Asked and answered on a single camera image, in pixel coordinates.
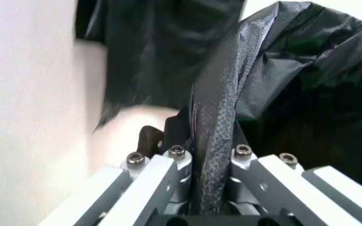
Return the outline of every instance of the metal plate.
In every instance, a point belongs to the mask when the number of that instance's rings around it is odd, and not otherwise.
[[[153,156],[99,226],[145,225],[150,216],[163,213],[178,185],[173,159]]]
[[[269,214],[293,213],[304,225],[362,225],[275,155],[235,168],[240,179]]]
[[[122,169],[104,166],[67,198],[39,226],[91,226],[108,211],[131,183]]]
[[[303,177],[362,222],[362,186],[331,166],[308,170]]]

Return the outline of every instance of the textured plastic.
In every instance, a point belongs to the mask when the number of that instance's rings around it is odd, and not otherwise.
[[[191,93],[195,213],[221,212],[236,118],[257,155],[289,152],[362,183],[362,22],[277,2],[230,30]]]

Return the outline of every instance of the black garbage bag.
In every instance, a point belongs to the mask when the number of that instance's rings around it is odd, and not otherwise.
[[[79,39],[107,46],[100,125],[123,107],[188,105],[210,50],[239,19],[243,0],[79,0]]]
[[[362,22],[277,2],[229,32],[191,94],[197,213],[220,213],[235,119],[257,155],[292,153],[362,184]]]

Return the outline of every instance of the white surface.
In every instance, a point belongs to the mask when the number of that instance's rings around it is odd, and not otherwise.
[[[236,175],[269,214],[285,208],[303,225],[362,225],[275,155],[252,161]]]
[[[127,172],[104,166],[63,201],[39,226],[91,226],[131,183]]]
[[[331,166],[322,167],[314,171],[326,183],[334,187],[341,194],[349,198],[362,208],[362,186]]]
[[[140,226],[145,225],[155,209],[162,214],[178,184],[176,175],[173,159],[153,156],[99,226]]]
[[[172,111],[98,122],[106,51],[74,42],[76,0],[0,0],[0,225],[36,225],[104,163],[136,150]]]

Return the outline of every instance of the screw head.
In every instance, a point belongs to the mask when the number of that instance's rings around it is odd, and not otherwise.
[[[298,159],[290,153],[280,153],[279,158],[280,160],[282,160],[282,162],[284,162],[285,164],[287,164],[292,168],[295,168],[298,163]]]
[[[130,168],[137,168],[144,165],[145,157],[139,152],[132,152],[126,157],[126,163]]]
[[[234,156],[241,159],[247,159],[251,154],[252,149],[248,145],[237,145],[236,150],[234,151]]]
[[[180,145],[174,145],[168,151],[168,156],[174,160],[182,160],[185,158],[185,149]]]

